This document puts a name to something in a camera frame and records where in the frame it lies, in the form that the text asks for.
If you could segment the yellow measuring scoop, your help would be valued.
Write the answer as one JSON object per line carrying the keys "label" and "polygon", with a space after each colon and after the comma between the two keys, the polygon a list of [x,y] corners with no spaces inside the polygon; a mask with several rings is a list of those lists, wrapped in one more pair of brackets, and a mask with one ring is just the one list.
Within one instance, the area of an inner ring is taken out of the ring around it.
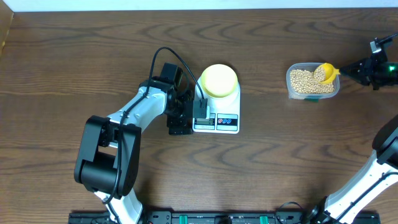
{"label": "yellow measuring scoop", "polygon": [[340,70],[332,64],[323,63],[315,69],[313,77],[319,84],[327,85],[331,84],[339,74]]}

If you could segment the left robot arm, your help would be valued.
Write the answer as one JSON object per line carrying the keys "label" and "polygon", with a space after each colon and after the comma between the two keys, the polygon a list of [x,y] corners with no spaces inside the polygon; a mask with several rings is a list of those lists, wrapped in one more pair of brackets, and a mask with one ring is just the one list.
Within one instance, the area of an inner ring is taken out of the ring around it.
{"label": "left robot arm", "polygon": [[115,223],[139,223],[144,210],[133,186],[139,168],[142,132],[160,115],[170,134],[191,134],[193,92],[157,77],[140,84],[137,95],[107,117],[85,123],[74,179],[102,200]]}

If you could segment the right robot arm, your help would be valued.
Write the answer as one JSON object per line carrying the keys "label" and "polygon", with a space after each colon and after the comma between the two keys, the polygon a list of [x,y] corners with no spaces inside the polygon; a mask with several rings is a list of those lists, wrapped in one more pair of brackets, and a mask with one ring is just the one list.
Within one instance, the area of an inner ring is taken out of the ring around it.
{"label": "right robot arm", "polygon": [[[375,90],[397,84],[397,64],[383,50],[351,65],[340,74]],[[362,168],[338,191],[325,197],[304,223],[352,223],[358,213],[382,191],[397,182],[397,117],[376,134],[372,153]]]}

